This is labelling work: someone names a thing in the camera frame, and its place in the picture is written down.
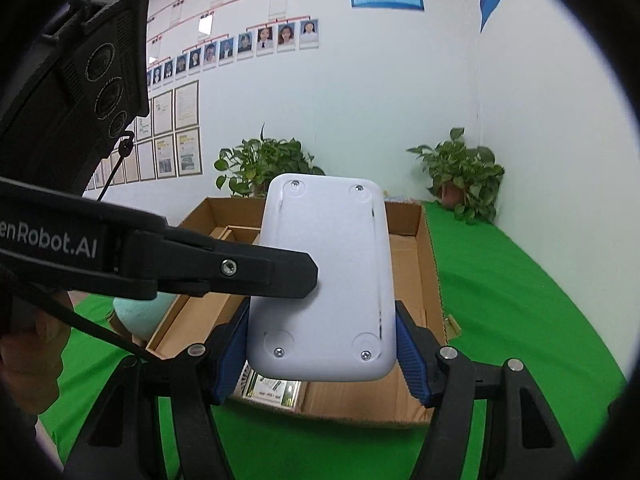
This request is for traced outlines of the person's left hand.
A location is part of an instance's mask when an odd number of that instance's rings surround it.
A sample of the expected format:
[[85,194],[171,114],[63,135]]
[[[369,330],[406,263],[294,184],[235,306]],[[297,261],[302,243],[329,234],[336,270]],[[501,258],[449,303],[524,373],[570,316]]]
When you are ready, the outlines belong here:
[[39,416],[60,395],[58,378],[70,326],[25,301],[1,301],[6,327],[1,331],[1,382],[28,416]]

